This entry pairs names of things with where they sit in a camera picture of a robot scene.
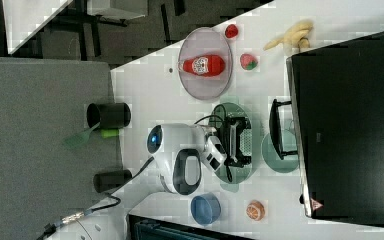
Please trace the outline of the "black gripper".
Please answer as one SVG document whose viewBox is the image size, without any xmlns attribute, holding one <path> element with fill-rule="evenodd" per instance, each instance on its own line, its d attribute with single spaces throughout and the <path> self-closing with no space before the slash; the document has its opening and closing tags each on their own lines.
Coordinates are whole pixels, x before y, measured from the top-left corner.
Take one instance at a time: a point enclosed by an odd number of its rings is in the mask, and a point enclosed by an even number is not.
<svg viewBox="0 0 384 240">
<path fill-rule="evenodd" d="M 219 129 L 219 137 L 226 151 L 227 159 L 225 166 L 244 167 L 251 163 L 251 155 L 246 155 L 240 149 L 242 142 L 241 134 L 251 129 L 250 121 L 246 117 L 227 116 Z"/>
</svg>

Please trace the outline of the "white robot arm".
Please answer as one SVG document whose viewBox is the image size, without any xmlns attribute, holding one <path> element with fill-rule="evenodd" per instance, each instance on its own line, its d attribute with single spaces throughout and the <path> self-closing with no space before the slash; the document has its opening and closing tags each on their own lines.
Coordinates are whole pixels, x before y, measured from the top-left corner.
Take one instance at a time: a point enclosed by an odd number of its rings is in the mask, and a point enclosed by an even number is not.
<svg viewBox="0 0 384 240">
<path fill-rule="evenodd" d="M 164 123 L 152 128 L 146 147 L 150 158 L 133 177 L 149 177 L 150 193 L 190 195 L 206 166 L 222 181 L 237 184 L 235 173 L 252 162 L 252 129 L 246 117 L 209 115 L 207 123 Z"/>
</svg>

